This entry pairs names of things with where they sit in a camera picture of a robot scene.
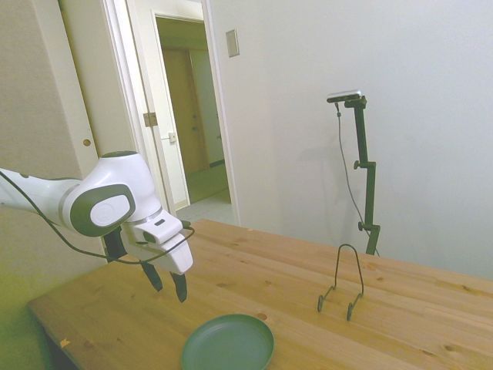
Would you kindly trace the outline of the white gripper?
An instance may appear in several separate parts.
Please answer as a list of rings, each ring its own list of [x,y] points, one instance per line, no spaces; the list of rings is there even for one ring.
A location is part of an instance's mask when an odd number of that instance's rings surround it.
[[[153,266],[170,271],[180,303],[187,299],[185,273],[193,265],[193,257],[182,232],[181,223],[166,226],[165,223],[144,223],[122,226],[125,249],[133,257],[149,263],[141,263],[142,269],[156,291],[163,289],[162,280]]]

